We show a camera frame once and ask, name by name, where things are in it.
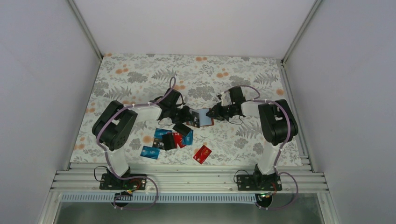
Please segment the red VIP card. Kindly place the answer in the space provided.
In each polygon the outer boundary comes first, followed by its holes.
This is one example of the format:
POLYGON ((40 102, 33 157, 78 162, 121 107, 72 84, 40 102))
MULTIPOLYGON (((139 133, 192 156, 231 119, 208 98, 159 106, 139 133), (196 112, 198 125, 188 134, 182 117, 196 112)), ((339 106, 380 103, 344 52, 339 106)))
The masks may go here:
POLYGON ((207 146, 203 145, 193 156, 193 160, 198 162, 199 164, 203 164, 209 155, 212 153, 212 150, 207 146))

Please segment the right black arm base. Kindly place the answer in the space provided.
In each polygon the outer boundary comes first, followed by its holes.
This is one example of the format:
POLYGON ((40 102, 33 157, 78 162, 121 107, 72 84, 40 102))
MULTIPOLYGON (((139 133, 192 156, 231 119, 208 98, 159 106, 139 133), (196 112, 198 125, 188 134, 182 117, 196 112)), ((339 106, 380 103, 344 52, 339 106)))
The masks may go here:
POLYGON ((283 189, 280 176, 270 175, 236 175, 239 191, 281 191, 283 189))

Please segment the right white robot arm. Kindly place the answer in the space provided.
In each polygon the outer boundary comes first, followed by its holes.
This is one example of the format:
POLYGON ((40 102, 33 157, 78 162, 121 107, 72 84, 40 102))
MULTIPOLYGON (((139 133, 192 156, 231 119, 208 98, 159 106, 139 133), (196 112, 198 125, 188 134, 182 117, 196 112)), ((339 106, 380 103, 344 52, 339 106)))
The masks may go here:
POLYGON ((269 175, 279 174, 277 162, 286 143, 298 134, 298 125, 285 99, 274 101, 255 97, 247 100, 242 87, 238 85, 222 92, 218 96, 220 101, 206 116, 220 121, 228 121, 234 116, 260 119, 262 134, 268 144, 262 159, 256 164, 257 174, 253 177, 253 184, 257 189, 264 190, 271 184, 269 175))

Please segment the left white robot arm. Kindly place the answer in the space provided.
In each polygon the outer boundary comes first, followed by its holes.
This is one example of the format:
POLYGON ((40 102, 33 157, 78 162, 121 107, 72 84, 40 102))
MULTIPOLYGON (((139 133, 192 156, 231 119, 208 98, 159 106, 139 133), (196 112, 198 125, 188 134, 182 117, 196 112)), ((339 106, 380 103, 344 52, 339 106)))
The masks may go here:
POLYGON ((130 183, 130 171, 123 146, 128 140, 136 122, 171 119, 175 126, 181 127, 183 134, 190 128, 186 122, 193 121, 190 107, 184 102, 179 103, 180 92, 169 88, 164 96, 160 96, 145 104, 126 106, 114 100, 109 103, 92 128, 96 142, 105 151, 107 169, 111 174, 111 182, 118 189, 126 188, 130 183))

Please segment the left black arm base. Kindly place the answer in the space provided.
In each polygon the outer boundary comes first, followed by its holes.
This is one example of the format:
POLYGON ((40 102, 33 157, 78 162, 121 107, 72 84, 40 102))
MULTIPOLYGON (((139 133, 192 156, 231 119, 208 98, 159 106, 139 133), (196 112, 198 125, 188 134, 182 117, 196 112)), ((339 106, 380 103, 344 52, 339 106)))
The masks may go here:
POLYGON ((121 180, 112 173, 105 173, 100 179, 100 190, 144 190, 147 182, 146 174, 126 174, 124 178, 132 179, 121 180))

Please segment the brown leather card holder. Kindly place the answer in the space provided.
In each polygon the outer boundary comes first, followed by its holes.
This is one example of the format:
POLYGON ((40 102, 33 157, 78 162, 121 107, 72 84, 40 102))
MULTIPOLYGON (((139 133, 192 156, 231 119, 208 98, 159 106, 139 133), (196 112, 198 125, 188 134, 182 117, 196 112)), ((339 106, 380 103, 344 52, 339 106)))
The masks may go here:
MULTIPOLYGON (((199 120, 200 120, 200 128, 201 127, 205 127, 205 126, 213 126, 214 125, 214 119, 208 117, 206 114, 209 112, 209 108, 202 108, 202 109, 197 109, 197 110, 190 110, 190 112, 192 111, 196 111, 199 113, 199 120)), ((186 125, 188 126, 192 126, 191 125, 191 121, 186 122, 186 125)))

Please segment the black card bottom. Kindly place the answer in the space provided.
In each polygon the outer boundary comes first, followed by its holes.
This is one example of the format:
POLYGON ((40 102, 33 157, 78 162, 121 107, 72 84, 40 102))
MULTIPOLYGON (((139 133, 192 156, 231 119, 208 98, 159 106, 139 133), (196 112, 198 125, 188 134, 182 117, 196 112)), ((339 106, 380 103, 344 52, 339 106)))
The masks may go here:
POLYGON ((196 111, 191 112, 193 116, 193 120, 191 121, 191 125, 197 128, 200 128, 200 120, 199 120, 199 113, 196 111))

